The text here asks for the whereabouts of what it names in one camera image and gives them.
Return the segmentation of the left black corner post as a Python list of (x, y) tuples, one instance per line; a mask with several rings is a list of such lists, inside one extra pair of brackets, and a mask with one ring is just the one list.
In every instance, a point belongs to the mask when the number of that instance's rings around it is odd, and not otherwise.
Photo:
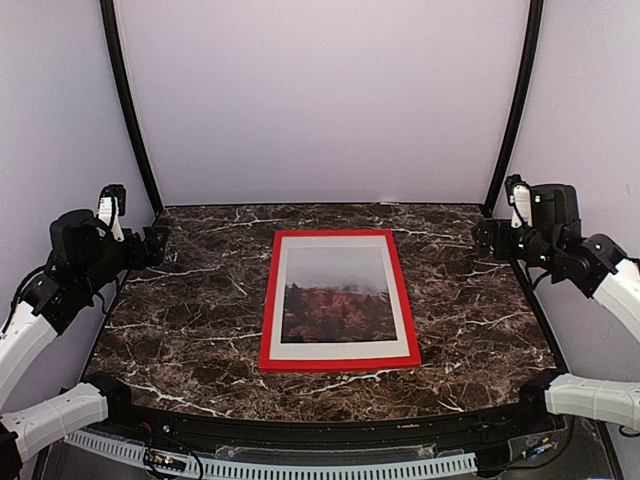
[(140, 174), (147, 199), (155, 216), (161, 214), (164, 205), (157, 182), (152, 172), (151, 162), (146, 150), (142, 129), (134, 105), (130, 88), (122, 41), (116, 18), (116, 5), (112, 0), (99, 1), (104, 36), (107, 44), (120, 109), (131, 144), (136, 166)]

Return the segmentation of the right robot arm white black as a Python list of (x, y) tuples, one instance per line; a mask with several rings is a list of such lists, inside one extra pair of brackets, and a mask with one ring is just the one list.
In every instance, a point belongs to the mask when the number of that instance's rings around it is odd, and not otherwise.
[[(584, 236), (576, 189), (568, 184), (505, 181), (509, 219), (480, 221), (476, 245), (495, 259), (519, 260), (554, 284), (568, 282), (588, 301), (639, 335), (639, 260), (606, 234)], [(577, 416), (639, 429), (639, 385), (545, 369), (520, 388), (510, 424), (534, 432), (553, 416)]]

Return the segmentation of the black front rail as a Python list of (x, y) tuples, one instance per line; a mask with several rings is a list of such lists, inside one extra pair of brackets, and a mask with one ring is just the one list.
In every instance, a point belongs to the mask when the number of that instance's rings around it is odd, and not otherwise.
[(88, 427), (132, 440), (170, 439), (199, 452), (225, 447), (346, 450), (435, 445), (464, 450), (499, 447), (507, 441), (567, 426), (557, 416), (527, 421), (516, 404), (475, 412), (403, 420), (364, 422), (275, 422), (205, 417), (135, 406), (127, 423), (104, 421)]

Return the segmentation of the autumn forest photo print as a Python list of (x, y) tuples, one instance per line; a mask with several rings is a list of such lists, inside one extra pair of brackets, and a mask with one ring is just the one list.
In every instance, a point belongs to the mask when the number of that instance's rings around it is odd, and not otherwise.
[(282, 343), (396, 339), (380, 248), (331, 246), (287, 251)]

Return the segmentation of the black corner post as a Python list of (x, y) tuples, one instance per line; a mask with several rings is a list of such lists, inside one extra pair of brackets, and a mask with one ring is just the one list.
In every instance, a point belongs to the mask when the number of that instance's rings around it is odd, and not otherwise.
[(116, 18), (116, 5), (112, 0), (99, 1), (104, 36), (107, 44), (120, 109), (131, 144), (136, 166), (140, 174), (147, 199), (155, 216), (161, 214), (164, 205), (157, 182), (152, 172), (151, 162), (146, 150), (142, 129), (134, 105), (130, 88), (122, 41)]
[(531, 0), (529, 2), (522, 53), (509, 114), (489, 188), (481, 205), (481, 212), (484, 217), (491, 217), (494, 213), (511, 162), (533, 74), (543, 12), (543, 0)]

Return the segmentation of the right black corner post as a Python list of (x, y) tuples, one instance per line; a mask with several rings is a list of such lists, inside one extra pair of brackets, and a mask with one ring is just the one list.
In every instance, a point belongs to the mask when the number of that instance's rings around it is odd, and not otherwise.
[(522, 53), (509, 114), (489, 188), (481, 205), (481, 212), (484, 217), (491, 217), (494, 213), (511, 162), (533, 74), (543, 12), (543, 0), (531, 0), (529, 2)]

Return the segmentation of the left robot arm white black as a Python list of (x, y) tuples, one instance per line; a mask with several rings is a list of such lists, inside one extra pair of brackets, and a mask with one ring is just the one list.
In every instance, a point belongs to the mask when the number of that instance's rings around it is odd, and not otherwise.
[[(115, 223), (91, 211), (68, 212), (50, 226), (52, 251), (44, 267), (21, 287), (1, 331), (1, 397), (8, 398), (33, 361), (61, 337), (77, 315), (123, 271), (159, 265), (168, 240), (162, 227), (113, 233)], [(18, 477), (45, 447), (94, 423), (120, 436), (141, 427), (129, 387), (108, 374), (92, 374), (33, 407), (1, 414), (1, 476)]]

